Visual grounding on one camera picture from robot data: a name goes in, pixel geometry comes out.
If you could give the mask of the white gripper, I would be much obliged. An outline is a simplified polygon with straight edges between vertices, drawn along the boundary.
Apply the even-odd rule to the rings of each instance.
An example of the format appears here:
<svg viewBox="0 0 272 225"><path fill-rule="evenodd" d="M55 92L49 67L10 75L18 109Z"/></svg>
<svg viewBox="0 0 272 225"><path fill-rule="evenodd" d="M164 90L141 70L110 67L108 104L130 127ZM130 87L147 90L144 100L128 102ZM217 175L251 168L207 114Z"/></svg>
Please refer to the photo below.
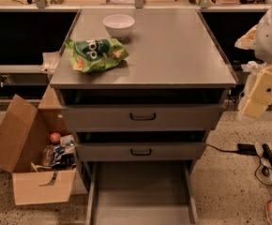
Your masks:
<svg viewBox="0 0 272 225"><path fill-rule="evenodd" d="M250 30L234 44L242 50L254 50L255 57L272 64L272 6ZM272 104L272 66L252 71L240 99L240 115L259 118Z"/></svg>

